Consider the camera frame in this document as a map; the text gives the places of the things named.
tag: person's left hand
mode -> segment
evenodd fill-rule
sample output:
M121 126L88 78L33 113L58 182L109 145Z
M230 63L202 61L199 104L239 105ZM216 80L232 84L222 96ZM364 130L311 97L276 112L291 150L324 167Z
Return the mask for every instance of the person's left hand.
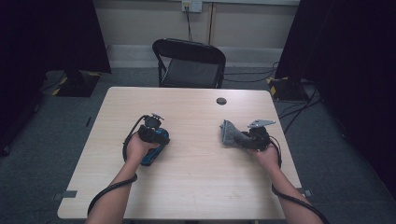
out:
M140 139L139 134L134 133L131 140L128 143L126 149L127 161L139 160L142 161L143 157L148 154L151 148L156 148L160 144L158 143L147 143Z

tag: wooden table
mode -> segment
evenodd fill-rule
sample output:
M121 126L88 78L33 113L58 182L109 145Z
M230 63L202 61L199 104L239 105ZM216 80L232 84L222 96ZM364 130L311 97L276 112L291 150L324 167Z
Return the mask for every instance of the wooden table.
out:
M223 97L226 105L217 104ZM124 164L122 143L142 115L158 113L171 142L150 166L140 166L125 218L132 219L277 219L284 218L271 182L245 150L226 147L220 124L231 121L248 131L255 119L275 120L267 131L282 149L282 170L301 186L267 91L114 87L108 90L91 134L63 198L60 218L84 219L92 198Z

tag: black folding chair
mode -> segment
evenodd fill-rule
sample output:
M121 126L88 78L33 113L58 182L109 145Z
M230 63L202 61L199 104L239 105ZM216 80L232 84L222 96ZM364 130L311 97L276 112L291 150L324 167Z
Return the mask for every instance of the black folding chair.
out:
M158 59L160 87L221 88L226 59L219 49L171 38L155 41L152 49ZM171 59L168 66L163 58Z

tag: person's right hand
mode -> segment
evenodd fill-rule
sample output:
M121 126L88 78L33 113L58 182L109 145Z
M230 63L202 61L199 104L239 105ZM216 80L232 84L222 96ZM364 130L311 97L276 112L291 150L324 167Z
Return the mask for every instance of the person's right hand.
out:
M255 155L258 159L260 165L266 170L269 171L271 169L279 169L278 165L278 157L277 150L275 146L270 143L268 148L264 151L257 151L254 149L248 150L252 155Z

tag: black stand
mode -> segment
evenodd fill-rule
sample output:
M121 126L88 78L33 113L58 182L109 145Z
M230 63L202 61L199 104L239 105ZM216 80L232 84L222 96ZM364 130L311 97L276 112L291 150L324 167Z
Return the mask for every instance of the black stand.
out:
M75 69L66 69L67 79L55 91L56 96L90 97L100 76L82 73Z
M267 79L271 95L279 101L307 101L308 95L301 82L296 82L288 78Z

